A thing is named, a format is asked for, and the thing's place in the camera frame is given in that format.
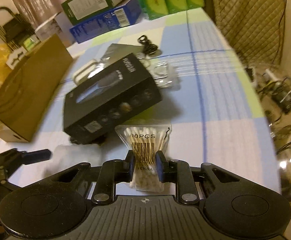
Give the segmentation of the frosted plastic cup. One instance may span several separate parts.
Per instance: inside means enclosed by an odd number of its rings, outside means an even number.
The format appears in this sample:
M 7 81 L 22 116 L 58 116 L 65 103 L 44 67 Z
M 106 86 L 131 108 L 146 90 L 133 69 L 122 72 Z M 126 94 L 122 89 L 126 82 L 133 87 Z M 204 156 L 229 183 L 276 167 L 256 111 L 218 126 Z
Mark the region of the frosted plastic cup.
M 101 149 L 92 145 L 59 145 L 53 151 L 51 168 L 53 172 L 63 171 L 79 163 L 90 163 L 100 166 L 102 162 Z

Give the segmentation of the cotton swab bag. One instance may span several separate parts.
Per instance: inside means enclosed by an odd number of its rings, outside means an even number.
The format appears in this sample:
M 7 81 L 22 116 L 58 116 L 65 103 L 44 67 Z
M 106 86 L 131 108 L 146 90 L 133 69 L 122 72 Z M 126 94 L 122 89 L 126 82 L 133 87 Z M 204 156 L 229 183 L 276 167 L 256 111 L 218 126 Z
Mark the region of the cotton swab bag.
M 129 186 L 137 191 L 163 192 L 156 167 L 156 152 L 165 152 L 172 132 L 167 121 L 137 120 L 115 128 L 117 135 L 127 148 L 133 151 L 135 167 Z

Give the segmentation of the black shaver box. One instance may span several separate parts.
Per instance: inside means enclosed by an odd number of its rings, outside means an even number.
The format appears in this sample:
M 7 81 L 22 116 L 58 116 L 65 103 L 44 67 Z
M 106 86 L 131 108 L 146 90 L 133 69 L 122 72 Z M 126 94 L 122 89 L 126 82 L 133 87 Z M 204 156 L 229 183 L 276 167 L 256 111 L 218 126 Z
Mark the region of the black shaver box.
M 130 53 L 66 94 L 63 131 L 89 144 L 160 101 L 152 75 Z

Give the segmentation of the yellow plastic bag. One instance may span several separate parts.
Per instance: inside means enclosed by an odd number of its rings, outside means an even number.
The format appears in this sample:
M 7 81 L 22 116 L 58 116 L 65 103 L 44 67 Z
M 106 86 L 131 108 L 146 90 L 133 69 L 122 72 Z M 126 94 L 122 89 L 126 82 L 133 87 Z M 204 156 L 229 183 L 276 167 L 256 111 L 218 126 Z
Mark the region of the yellow plastic bag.
M 7 65 L 10 54 L 11 50 L 9 47 L 5 43 L 0 44 L 0 84 L 2 84 L 12 72 L 12 69 Z

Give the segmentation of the white rectangular case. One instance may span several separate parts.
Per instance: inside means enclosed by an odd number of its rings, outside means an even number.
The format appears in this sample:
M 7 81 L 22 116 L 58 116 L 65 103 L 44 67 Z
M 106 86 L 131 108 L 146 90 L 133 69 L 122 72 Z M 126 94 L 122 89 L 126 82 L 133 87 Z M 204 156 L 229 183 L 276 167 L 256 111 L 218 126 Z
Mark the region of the white rectangular case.
M 101 72 L 103 69 L 103 63 L 92 59 L 72 75 L 72 80 L 75 85 L 78 86 L 84 81 L 92 78 L 93 76 Z

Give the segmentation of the clear plastic packet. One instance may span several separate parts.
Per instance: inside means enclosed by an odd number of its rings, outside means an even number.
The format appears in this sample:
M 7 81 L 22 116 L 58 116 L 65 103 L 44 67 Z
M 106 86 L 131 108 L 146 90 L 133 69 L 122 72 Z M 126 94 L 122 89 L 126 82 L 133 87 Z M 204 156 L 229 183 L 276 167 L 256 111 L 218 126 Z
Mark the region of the clear plastic packet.
M 180 89 L 177 72 L 167 61 L 158 59 L 141 59 L 140 61 L 150 72 L 159 89 Z

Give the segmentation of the white cutout cardboard piece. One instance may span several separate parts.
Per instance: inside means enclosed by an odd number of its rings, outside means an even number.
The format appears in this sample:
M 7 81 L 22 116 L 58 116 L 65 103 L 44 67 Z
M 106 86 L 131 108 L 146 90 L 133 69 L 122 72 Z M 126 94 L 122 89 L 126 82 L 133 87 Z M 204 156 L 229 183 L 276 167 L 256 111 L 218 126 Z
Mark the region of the white cutout cardboard piece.
M 9 68 L 14 69 L 15 66 L 20 62 L 20 60 L 27 54 L 27 50 L 24 47 L 20 47 L 12 51 L 6 61 Z

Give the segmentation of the silver foil pouch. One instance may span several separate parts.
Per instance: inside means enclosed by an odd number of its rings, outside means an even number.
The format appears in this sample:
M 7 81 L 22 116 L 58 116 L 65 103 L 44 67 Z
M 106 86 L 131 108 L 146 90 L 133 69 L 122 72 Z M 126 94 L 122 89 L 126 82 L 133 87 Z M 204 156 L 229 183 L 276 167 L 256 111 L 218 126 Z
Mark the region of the silver foil pouch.
M 119 59 L 129 55 L 130 53 L 141 53 L 143 50 L 142 46 L 134 46 L 129 44 L 112 43 L 100 58 L 100 63 L 112 64 Z

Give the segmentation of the black folding cart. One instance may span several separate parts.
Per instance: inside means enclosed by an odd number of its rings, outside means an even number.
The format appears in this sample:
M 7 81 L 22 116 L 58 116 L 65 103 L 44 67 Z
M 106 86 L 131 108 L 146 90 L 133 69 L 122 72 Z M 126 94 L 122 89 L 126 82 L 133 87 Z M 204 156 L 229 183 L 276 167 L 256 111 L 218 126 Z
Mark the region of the black folding cart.
M 28 23 L 20 14 L 14 14 L 8 7 L 0 7 L 0 11 L 7 11 L 12 19 L 0 24 L 0 39 L 10 50 L 16 50 L 23 46 L 24 42 L 35 34 L 32 25 Z

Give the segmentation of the small black fan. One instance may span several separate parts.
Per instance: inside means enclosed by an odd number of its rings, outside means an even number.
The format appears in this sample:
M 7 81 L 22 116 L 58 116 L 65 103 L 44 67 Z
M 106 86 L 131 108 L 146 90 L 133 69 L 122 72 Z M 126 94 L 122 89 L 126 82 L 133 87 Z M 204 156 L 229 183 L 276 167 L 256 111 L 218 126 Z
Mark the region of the small black fan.
M 284 114 L 291 112 L 291 89 L 286 86 L 277 87 L 272 95 L 271 99 L 277 104 Z

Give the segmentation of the white printed box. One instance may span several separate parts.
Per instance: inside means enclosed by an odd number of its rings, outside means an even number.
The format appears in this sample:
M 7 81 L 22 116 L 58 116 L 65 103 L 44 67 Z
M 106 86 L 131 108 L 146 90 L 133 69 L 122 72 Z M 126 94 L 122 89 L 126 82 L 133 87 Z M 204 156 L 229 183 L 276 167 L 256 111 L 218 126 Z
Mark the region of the white printed box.
M 73 25 L 65 13 L 60 12 L 39 25 L 37 29 L 35 29 L 35 34 L 41 42 L 45 41 L 50 36 L 57 34 L 64 46 L 69 47 L 75 43 L 75 39 L 70 33 L 72 27 Z

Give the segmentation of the blue cardboard box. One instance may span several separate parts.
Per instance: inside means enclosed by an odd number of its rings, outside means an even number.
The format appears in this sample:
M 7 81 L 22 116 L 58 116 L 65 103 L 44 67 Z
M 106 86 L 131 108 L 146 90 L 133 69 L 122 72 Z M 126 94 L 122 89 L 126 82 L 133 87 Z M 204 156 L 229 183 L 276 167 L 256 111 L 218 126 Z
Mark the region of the blue cardboard box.
M 73 26 L 70 33 L 77 43 L 83 43 L 109 31 L 134 25 L 141 13 L 138 0 L 124 0 L 118 7 Z

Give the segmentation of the quilted beige chair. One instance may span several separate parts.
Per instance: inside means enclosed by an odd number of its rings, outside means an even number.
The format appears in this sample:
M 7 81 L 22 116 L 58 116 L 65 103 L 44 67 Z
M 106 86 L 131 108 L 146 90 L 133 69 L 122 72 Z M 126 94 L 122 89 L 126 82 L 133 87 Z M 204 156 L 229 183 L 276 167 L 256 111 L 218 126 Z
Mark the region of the quilted beige chair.
M 286 0 L 212 1 L 216 26 L 243 63 L 281 63 Z

